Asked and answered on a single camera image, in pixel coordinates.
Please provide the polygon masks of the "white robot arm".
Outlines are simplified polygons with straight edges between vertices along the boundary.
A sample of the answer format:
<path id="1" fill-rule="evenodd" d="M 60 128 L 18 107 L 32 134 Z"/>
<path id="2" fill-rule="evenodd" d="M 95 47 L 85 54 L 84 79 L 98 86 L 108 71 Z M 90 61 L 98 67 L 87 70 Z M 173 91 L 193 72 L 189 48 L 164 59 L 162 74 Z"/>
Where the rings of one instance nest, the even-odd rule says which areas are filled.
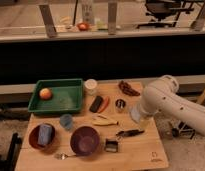
<path id="1" fill-rule="evenodd" d="M 175 116 L 205 135 L 205 107 L 178 96 L 178 89 L 178 81 L 170 75 L 164 75 L 146 85 L 137 105 L 139 118 L 153 116 L 161 111 Z"/>

